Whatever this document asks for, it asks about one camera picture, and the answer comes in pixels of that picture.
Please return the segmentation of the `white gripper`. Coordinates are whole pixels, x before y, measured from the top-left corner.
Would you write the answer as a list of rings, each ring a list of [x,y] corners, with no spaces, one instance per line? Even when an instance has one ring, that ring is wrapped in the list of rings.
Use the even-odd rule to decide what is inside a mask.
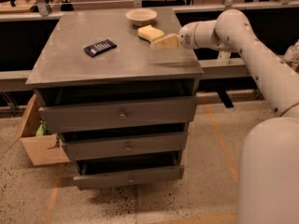
[[[176,49],[180,44],[186,49],[195,49],[194,41],[195,23],[191,22],[184,25],[177,34],[169,34],[150,43],[150,47],[154,50],[160,49]]]

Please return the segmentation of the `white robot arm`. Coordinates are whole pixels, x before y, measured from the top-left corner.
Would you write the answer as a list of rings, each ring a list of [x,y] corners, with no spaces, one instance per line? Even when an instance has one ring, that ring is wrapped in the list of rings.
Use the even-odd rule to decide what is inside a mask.
[[[275,116],[256,125],[244,141],[237,224],[299,224],[299,75],[256,37],[237,9],[214,21],[191,22],[150,46],[240,55]]]

